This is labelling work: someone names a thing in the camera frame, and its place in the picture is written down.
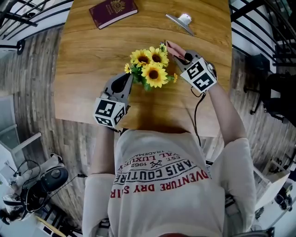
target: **beige t-shirt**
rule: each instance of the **beige t-shirt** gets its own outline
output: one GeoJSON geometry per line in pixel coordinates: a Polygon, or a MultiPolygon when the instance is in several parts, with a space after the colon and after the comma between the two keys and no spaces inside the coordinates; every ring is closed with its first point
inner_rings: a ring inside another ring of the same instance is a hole
{"type": "Polygon", "coordinates": [[[222,236],[225,191],[234,196],[246,231],[256,200],[248,140],[229,143],[209,174],[195,138],[190,133],[126,131],[115,151],[116,175],[86,180],[84,237],[94,236],[105,218],[109,235],[116,237],[222,236]]]}

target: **passport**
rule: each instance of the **passport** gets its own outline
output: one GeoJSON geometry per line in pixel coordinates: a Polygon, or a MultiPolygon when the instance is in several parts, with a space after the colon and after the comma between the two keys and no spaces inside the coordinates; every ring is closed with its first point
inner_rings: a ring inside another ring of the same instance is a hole
{"type": "Polygon", "coordinates": [[[133,0],[106,0],[89,9],[93,21],[102,29],[138,12],[133,0]]]}

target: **black and white marker cube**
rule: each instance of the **black and white marker cube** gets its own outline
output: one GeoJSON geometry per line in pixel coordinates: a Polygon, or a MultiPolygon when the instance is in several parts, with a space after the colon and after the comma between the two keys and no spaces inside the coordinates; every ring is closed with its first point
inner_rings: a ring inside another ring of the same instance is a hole
{"type": "Polygon", "coordinates": [[[115,128],[125,114],[124,103],[102,98],[96,99],[93,116],[98,124],[115,128]]]}
{"type": "Polygon", "coordinates": [[[200,93],[217,83],[211,66],[203,58],[194,62],[181,76],[200,93]]]}

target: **gold emblem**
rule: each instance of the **gold emblem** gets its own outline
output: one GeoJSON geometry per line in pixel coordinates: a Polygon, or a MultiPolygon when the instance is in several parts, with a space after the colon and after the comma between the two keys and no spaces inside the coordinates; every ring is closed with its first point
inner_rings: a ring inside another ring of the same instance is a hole
{"type": "Polygon", "coordinates": [[[125,8],[125,2],[121,0],[115,0],[111,2],[111,6],[115,13],[119,13],[125,8]]]}

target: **artificial sunflower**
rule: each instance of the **artificial sunflower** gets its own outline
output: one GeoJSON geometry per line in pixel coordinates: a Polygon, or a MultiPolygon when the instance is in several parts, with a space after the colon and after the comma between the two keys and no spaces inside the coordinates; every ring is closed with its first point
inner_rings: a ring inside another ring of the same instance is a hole
{"type": "Polygon", "coordinates": [[[142,76],[151,87],[162,87],[167,83],[167,73],[158,63],[151,63],[143,66],[142,76]]]}
{"type": "Polygon", "coordinates": [[[150,51],[148,51],[147,54],[151,62],[158,63],[162,67],[167,67],[168,58],[166,54],[162,52],[159,48],[155,49],[154,47],[151,46],[149,49],[150,51]]]}
{"type": "Polygon", "coordinates": [[[124,67],[125,73],[131,73],[130,65],[127,63],[124,67]]]}
{"type": "Polygon", "coordinates": [[[177,82],[177,79],[178,79],[178,75],[174,73],[174,83],[177,82]]]}
{"type": "Polygon", "coordinates": [[[136,64],[136,67],[139,68],[151,62],[151,59],[148,57],[148,50],[136,50],[130,55],[130,62],[136,64]]]}
{"type": "Polygon", "coordinates": [[[162,52],[165,53],[165,55],[167,55],[167,47],[166,47],[166,45],[164,43],[161,43],[160,46],[159,46],[159,48],[160,48],[160,50],[162,52]]]}

